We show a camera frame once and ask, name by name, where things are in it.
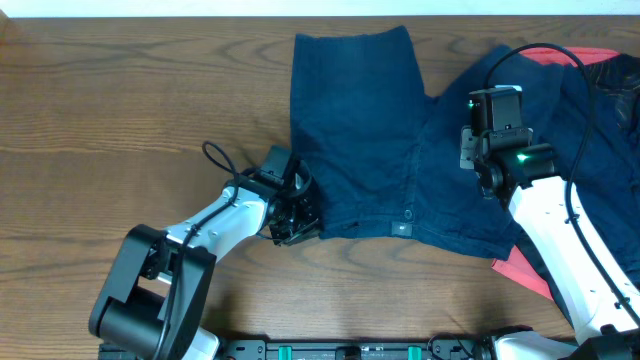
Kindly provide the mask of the dark blue denim shorts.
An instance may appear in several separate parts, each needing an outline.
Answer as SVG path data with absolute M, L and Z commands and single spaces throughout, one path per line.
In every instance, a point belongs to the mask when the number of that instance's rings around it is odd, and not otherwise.
M 518 85 L 523 120 L 541 132 L 570 68 L 506 46 L 438 96 L 426 93 L 408 31 L 295 39 L 291 143 L 321 191 L 323 237 L 415 239 L 504 259 L 521 227 L 459 165 L 469 95 L 485 82 Z

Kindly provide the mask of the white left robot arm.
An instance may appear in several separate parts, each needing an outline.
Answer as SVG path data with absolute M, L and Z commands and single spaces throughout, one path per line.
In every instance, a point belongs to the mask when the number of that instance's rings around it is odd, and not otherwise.
M 164 230 L 140 224 L 125 236 L 89 317 L 92 335 L 136 359 L 213 359 L 220 341 L 200 326 L 216 263 L 269 230 L 277 246 L 321 228 L 316 184 L 295 157 L 234 174 L 220 197 Z

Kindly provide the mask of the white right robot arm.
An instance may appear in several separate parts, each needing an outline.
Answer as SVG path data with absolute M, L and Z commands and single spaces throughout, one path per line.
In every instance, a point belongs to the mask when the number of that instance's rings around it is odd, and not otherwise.
M 639 291 L 622 271 L 563 179 L 549 144 L 527 128 L 461 130 L 460 166 L 479 177 L 532 241 L 566 306 L 575 342 L 533 330 L 500 331 L 483 354 L 492 359 L 636 359 Z

